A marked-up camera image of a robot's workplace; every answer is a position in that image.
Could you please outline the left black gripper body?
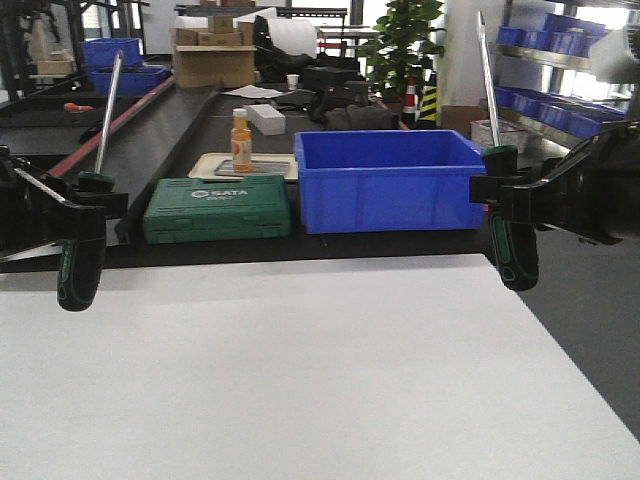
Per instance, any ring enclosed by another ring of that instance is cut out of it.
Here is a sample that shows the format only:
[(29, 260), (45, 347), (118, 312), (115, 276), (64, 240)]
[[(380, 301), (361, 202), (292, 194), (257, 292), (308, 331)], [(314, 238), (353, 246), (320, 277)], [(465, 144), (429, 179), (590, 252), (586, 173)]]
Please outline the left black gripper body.
[(81, 173), (73, 184), (1, 148), (1, 258), (59, 244), (91, 253), (106, 247), (106, 222), (126, 216), (129, 195), (114, 181)]

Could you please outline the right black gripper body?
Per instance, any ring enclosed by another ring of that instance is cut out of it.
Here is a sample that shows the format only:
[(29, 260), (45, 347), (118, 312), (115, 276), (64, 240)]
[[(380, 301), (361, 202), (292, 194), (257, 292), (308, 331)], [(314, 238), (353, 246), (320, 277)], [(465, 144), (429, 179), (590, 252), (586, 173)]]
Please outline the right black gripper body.
[(517, 156), (491, 153), (470, 179), (470, 201), (507, 221), (571, 232), (613, 245), (639, 238), (639, 123), (616, 121), (563, 157), (519, 168)]

